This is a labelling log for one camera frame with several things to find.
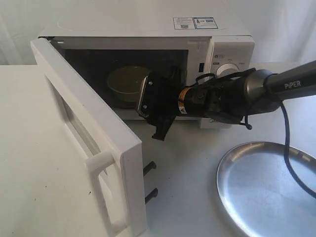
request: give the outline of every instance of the open microwave door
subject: open microwave door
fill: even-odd
[[[141,234],[147,228],[141,141],[48,40],[36,39],[31,47],[86,153],[83,162],[109,236]]]

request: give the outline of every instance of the black cable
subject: black cable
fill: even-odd
[[[250,106],[248,107],[247,113],[245,115],[245,123],[241,123],[241,125],[245,125],[249,130],[252,129],[251,125],[248,123],[248,115],[249,112],[251,110],[251,108],[254,106],[254,104],[256,104],[260,99],[262,99],[263,97],[268,97],[270,99],[272,99],[274,102],[278,103],[282,109],[283,112],[283,116],[284,116],[284,124],[285,124],[285,144],[284,144],[284,162],[286,165],[286,168],[288,169],[288,171],[290,172],[291,176],[293,177],[293,179],[295,180],[295,182],[309,195],[311,195],[312,197],[316,198],[316,192],[314,192],[312,189],[310,189],[299,177],[298,175],[295,173],[291,162],[290,162],[290,158],[289,158],[289,153],[290,153],[290,124],[289,124],[289,119],[288,119],[288,115],[287,115],[287,111],[286,108],[282,102],[282,100],[280,100],[276,95],[273,94],[266,94],[263,95],[259,98],[257,98],[256,100],[254,100]]]

